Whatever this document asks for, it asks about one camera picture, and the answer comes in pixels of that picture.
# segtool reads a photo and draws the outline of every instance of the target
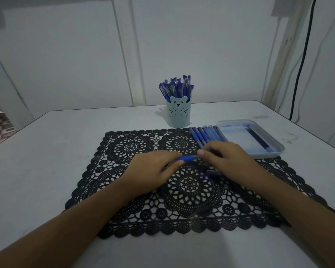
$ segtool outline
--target person's right arm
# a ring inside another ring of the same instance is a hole
[[[219,152],[223,158],[208,150]],[[210,141],[197,154],[231,180],[265,198],[328,266],[335,267],[335,213],[270,174],[237,144]]]

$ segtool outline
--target light blue cup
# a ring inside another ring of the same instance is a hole
[[[174,128],[183,128],[190,124],[191,98],[187,103],[188,97],[175,98],[170,97],[170,101],[166,102],[166,116],[168,125]]]

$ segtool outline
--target bundle of pens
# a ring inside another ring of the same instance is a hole
[[[189,128],[189,131],[192,135],[192,137],[195,139],[197,144],[200,148],[202,148],[208,141],[215,140],[215,141],[225,141],[225,138],[220,135],[219,131],[213,127],[210,126],[203,126],[203,127],[194,127]]]
[[[191,84],[191,76],[183,75],[183,81],[181,78],[177,79],[176,77],[170,79],[170,83],[165,80],[160,83],[159,89],[168,103],[170,103],[170,97],[182,98],[188,97],[187,103],[190,101],[192,90],[194,85]]]

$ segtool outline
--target electrical cord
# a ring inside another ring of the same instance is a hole
[[[304,51],[303,51],[303,57],[302,57],[302,62],[300,63],[298,75],[295,80],[295,86],[294,86],[294,93],[293,93],[293,99],[291,101],[291,110],[290,110],[290,117],[289,120],[291,121],[291,118],[293,117],[293,112],[294,112],[294,103],[295,103],[295,95],[296,95],[296,90],[298,88],[298,82],[299,82],[299,77],[300,73],[302,71],[303,65],[304,65],[304,60],[305,60],[305,55],[307,54],[307,49],[308,49],[308,42],[309,42],[309,36],[310,36],[310,31],[312,29],[312,23],[313,23],[313,15],[314,15],[314,7],[315,7],[315,2],[317,0],[313,0],[312,3],[312,8],[310,10],[310,18],[309,18],[309,26],[308,26],[308,32],[307,32],[307,38],[305,40],[305,45],[304,45]]]

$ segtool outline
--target tabletop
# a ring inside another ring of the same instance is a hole
[[[166,107],[51,111],[0,144],[0,250],[65,208],[107,131],[170,128]],[[335,148],[258,101],[194,103],[191,126],[251,119],[335,209]],[[322,267],[292,228],[96,238],[74,267]]]

